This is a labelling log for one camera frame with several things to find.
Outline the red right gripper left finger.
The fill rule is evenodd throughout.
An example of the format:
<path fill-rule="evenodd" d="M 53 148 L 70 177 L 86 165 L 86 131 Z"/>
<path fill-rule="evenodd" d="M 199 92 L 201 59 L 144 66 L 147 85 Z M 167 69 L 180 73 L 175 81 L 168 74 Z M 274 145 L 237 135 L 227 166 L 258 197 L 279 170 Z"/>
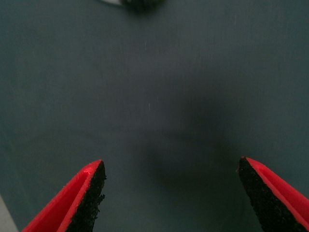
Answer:
<path fill-rule="evenodd" d="M 23 229 L 24 232 L 91 232 L 104 195 L 104 162 L 83 167 Z"/>

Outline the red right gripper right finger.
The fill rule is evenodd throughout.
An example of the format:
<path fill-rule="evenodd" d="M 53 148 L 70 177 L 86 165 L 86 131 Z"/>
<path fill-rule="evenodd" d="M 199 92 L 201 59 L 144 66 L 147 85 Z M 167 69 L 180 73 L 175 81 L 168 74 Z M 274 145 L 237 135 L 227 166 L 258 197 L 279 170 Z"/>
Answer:
<path fill-rule="evenodd" d="M 265 232 L 307 232 L 309 200 L 264 164 L 239 160 L 238 174 Z"/>

